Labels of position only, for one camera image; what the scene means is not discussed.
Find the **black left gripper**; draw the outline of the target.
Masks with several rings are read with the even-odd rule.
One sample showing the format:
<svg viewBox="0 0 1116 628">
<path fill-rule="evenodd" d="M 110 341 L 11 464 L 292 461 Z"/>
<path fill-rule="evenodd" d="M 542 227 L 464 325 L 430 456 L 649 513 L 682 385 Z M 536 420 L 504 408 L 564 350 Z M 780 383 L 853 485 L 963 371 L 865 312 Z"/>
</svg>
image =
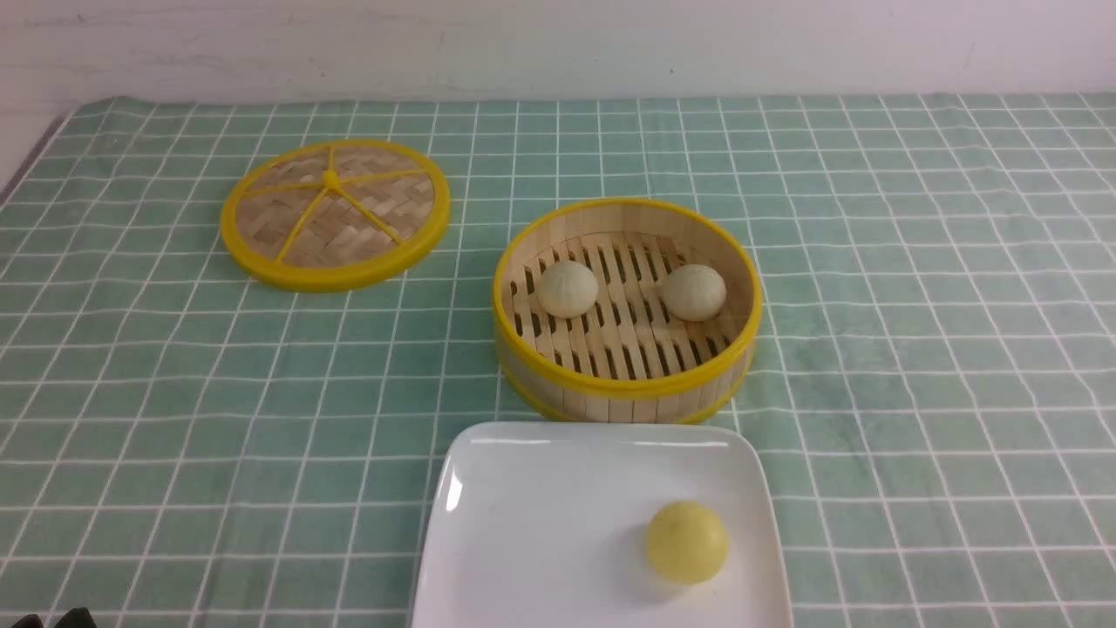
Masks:
<svg viewBox="0 0 1116 628">
<path fill-rule="evenodd" d="M 16 624 L 11 625 L 12 628 L 45 628 L 47 624 L 44 622 L 44 618 L 39 615 L 25 615 Z M 73 608 L 70 611 L 65 612 L 60 618 L 57 619 L 56 624 L 51 627 L 55 628 L 96 628 L 97 624 L 94 616 L 85 607 Z"/>
</svg>

